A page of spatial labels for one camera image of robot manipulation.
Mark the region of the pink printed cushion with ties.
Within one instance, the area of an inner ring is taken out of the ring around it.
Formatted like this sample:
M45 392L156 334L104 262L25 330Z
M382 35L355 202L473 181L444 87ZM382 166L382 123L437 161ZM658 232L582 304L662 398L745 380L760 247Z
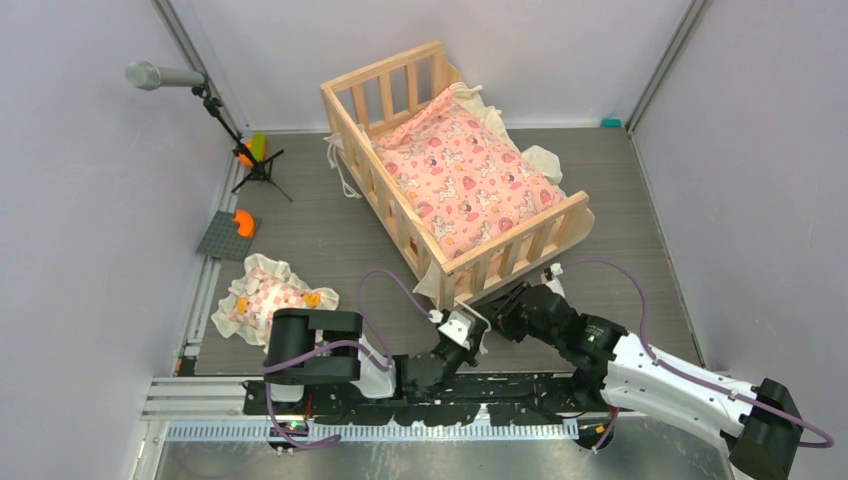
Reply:
M439 308L483 298L592 227L586 193L564 194L451 89L378 138L332 90L322 96L355 193Z

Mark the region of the wooden slatted pet bed frame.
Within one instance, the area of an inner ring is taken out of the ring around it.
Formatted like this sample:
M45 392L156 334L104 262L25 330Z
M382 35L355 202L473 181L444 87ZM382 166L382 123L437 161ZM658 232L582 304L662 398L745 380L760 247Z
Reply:
M478 300L583 241L587 193L519 150L499 112L431 41L323 83L331 146L441 308Z

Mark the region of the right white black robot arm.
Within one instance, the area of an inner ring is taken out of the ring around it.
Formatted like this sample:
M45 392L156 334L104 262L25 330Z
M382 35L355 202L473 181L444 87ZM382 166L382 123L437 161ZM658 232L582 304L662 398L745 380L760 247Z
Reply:
M504 338L533 337L569 362L580 408L641 412L704 440L750 478L788 478L803 428L792 421L800 412L782 383L752 384L669 355L615 322L578 312L555 282L522 282L481 312Z

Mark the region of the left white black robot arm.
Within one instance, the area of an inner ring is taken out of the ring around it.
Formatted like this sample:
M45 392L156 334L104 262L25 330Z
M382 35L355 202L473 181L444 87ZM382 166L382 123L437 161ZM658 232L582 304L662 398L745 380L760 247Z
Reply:
M272 316L262 375L266 398L280 412L298 412L307 387L349 384L369 400L425 399L459 368L475 367L488 320L462 311L432 310L438 342L430 351L388 355L368 342L365 318L350 311L286 308Z

